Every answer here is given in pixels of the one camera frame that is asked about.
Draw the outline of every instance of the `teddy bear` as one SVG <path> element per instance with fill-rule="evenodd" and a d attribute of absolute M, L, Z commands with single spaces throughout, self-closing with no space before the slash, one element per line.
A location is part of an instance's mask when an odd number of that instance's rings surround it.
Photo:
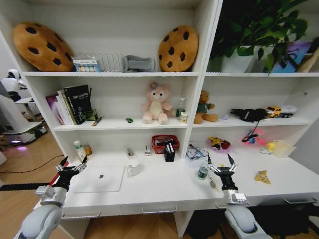
<path fill-rule="evenodd" d="M 207 103 L 209 101 L 209 92 L 207 91 L 201 91 L 199 103 L 197 107 L 197 112 L 195 116 L 194 123 L 195 124 L 201 124 L 204 120 L 209 122 L 216 122 L 218 121 L 218 115 L 208 114 L 207 110 L 215 108 L 215 104 Z"/>
<path fill-rule="evenodd" d="M 151 123 L 158 120 L 159 124 L 168 124 L 168 115 L 173 106 L 168 102 L 170 96 L 170 85 L 158 85 L 157 82 L 149 83 L 146 96 L 148 102 L 144 104 L 146 112 L 143 115 L 142 123 Z"/>

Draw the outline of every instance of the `pink toy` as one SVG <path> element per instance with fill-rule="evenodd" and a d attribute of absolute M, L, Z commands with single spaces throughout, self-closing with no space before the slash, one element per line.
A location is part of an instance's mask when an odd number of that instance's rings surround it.
<path fill-rule="evenodd" d="M 143 105 L 147 111 L 143 115 L 142 122 L 151 123 L 152 120 L 158 120 L 159 124 L 168 124 L 167 113 L 173 107 L 167 101 L 170 96 L 170 85 L 159 86 L 157 82 L 151 82 L 146 96 L 149 101 Z"/>

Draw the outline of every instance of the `red basket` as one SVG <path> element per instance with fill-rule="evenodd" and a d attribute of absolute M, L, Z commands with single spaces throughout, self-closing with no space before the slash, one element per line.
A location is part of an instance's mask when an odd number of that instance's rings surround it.
<path fill-rule="evenodd" d="M 155 154 L 164 154 L 165 146 L 156 146 L 155 141 L 159 142 L 166 142 L 169 140 L 173 140 L 176 142 L 175 145 L 173 145 L 174 150 L 177 151 L 179 149 L 179 141 L 175 135 L 156 135 L 152 137 L 152 148 L 155 152 Z"/>

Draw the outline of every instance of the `toy truck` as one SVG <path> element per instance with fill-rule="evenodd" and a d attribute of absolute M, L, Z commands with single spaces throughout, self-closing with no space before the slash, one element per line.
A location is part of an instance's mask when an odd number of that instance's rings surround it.
<path fill-rule="evenodd" d="M 269 106 L 267 108 L 268 116 L 272 118 L 282 117 L 282 118 L 290 118 L 293 116 L 294 112 L 297 111 L 295 106 Z"/>

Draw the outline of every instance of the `cookie plush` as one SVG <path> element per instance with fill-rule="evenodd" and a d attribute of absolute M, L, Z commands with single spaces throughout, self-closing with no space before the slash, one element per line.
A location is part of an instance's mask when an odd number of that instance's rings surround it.
<path fill-rule="evenodd" d="M 19 54 L 40 71 L 71 71 L 73 53 L 49 27 L 36 22 L 18 24 L 12 32 Z"/>
<path fill-rule="evenodd" d="M 198 34 L 191 26 L 178 26 L 159 45 L 159 65 L 165 72 L 188 70 L 198 52 Z"/>

